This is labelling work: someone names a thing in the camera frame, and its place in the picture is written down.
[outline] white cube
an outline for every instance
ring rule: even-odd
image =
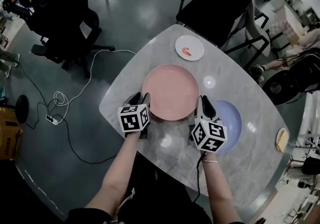
[[[146,104],[120,107],[118,118],[121,130],[126,132],[142,131],[149,123],[149,113]]]
[[[191,134],[199,150],[214,153],[218,152],[228,140],[225,126],[204,119],[195,120]]]

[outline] marble table top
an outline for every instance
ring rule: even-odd
[[[175,42],[182,35],[193,35],[204,45],[202,59],[182,59]],[[104,118],[124,137],[118,122],[118,107],[132,94],[142,90],[146,75],[155,67],[173,63],[185,67],[196,78],[201,95],[214,105],[217,100],[231,102],[240,112],[240,140],[218,160],[229,182],[235,204],[249,206],[266,187],[276,171],[282,154],[276,149],[276,135],[286,127],[270,99],[255,81],[231,58],[194,32],[172,25],[144,46],[125,66],[105,94],[99,110]],[[215,79],[207,88],[204,78]],[[189,120],[151,120],[148,140],[140,140],[138,151],[164,172],[197,191],[197,161],[200,152],[188,146]],[[200,165],[200,192],[208,195],[205,174]]]

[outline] black sleeve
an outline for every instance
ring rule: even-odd
[[[103,224],[104,222],[110,222],[111,220],[111,216],[105,211],[94,208],[80,208],[71,210],[65,223]]]

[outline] white cable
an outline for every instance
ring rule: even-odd
[[[70,104],[73,100],[75,100],[76,98],[78,98],[78,97],[83,93],[83,91],[85,90],[86,86],[89,85],[89,83],[90,83],[90,81],[91,81],[91,77],[92,77],[92,67],[93,67],[93,65],[94,65],[93,63],[94,63],[94,61],[95,61],[95,57],[96,57],[97,54],[99,54],[100,52],[103,52],[103,51],[107,51],[107,52],[111,52],[111,53],[126,51],[126,52],[130,52],[130,53],[132,53],[132,54],[134,54],[134,55],[136,54],[136,53],[134,53],[134,52],[132,52],[132,51],[130,51],[130,50],[127,50],[127,49],[116,50],[116,51],[110,51],[110,50],[103,49],[103,50],[100,50],[100,51],[98,51],[97,53],[95,53],[95,55],[94,55],[94,57],[93,57],[93,60],[92,60],[92,63],[91,63],[89,81],[88,81],[88,83],[84,86],[84,88],[81,90],[81,92],[80,92],[77,96],[75,96],[74,98],[72,98],[70,101],[69,101],[69,99],[67,98],[67,96],[66,96],[65,94],[63,94],[63,93],[61,93],[61,92],[59,92],[59,91],[55,92],[55,94],[53,95],[54,103],[55,103],[57,106],[66,106],[66,108],[67,108],[67,109],[66,109],[66,112],[65,112],[65,114],[64,114],[64,116],[63,116],[63,118],[62,118],[60,121],[58,121],[58,124],[60,124],[60,123],[65,119],[65,117],[66,117],[66,115],[67,115],[67,113],[68,113],[68,110],[69,110],[69,104]],[[62,102],[59,102],[59,101],[58,101],[58,96],[59,96],[59,95],[62,96]]]

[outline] cardboard box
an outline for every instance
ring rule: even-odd
[[[0,108],[0,160],[15,160],[22,133],[15,112]]]

